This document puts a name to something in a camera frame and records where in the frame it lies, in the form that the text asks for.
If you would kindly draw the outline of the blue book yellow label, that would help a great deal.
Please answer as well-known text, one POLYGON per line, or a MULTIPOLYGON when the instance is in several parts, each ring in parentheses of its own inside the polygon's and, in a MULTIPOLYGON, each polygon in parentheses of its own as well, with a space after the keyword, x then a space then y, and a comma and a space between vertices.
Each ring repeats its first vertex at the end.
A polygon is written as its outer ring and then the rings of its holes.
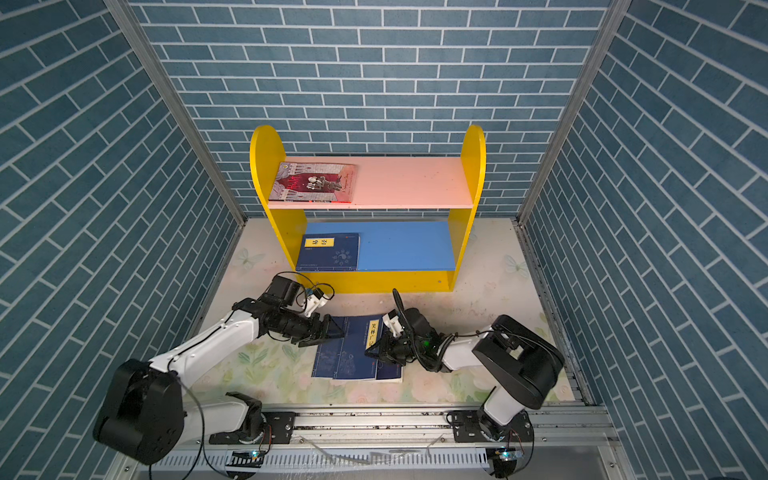
POLYGON ((299 272, 356 271, 358 233, 306 234, 301 243, 296 270, 299 272))

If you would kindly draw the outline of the illustrated red grey book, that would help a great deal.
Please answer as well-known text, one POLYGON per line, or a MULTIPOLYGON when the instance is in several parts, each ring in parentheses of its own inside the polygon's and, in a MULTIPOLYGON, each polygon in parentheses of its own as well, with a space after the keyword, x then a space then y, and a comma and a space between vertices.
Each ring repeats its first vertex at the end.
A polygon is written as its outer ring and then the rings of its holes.
POLYGON ((357 167, 337 163, 283 162, 279 165, 271 202, 350 203, 357 167))

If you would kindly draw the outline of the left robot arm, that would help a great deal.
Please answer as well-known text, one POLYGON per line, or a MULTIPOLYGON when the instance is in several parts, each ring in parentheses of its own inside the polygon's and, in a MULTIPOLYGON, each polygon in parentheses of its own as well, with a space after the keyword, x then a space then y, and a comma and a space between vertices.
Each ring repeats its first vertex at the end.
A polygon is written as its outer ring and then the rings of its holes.
POLYGON ((177 444, 198 438, 260 443, 269 425, 261 401, 230 391, 202 403, 192 385, 229 354, 262 338, 299 348, 342 337, 319 310, 336 295, 327 283, 303 286, 298 272, 280 272, 258 298, 233 304, 229 314, 195 337, 150 360, 129 359, 113 374, 96 417, 96 442, 151 466, 177 444))

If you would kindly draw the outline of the blue book underneath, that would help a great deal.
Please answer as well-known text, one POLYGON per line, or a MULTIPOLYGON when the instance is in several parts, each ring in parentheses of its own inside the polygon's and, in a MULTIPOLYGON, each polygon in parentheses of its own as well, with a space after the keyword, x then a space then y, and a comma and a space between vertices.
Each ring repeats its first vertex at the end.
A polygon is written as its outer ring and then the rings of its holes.
POLYGON ((379 382, 401 383, 402 366, 378 361, 375 380, 379 382))

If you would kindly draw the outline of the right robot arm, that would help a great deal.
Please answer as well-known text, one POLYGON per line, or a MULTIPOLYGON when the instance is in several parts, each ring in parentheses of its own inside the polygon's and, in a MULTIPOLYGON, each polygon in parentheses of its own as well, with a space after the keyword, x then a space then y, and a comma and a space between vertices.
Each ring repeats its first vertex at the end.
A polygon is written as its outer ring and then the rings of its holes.
POLYGON ((382 318, 380 338, 365 354, 385 364, 419 363, 432 373, 481 367, 497 382, 477 412, 490 441, 509 438, 513 419, 538 410, 555 387, 565 360, 560 351, 508 315, 473 334, 443 334, 416 308, 396 308, 382 318))

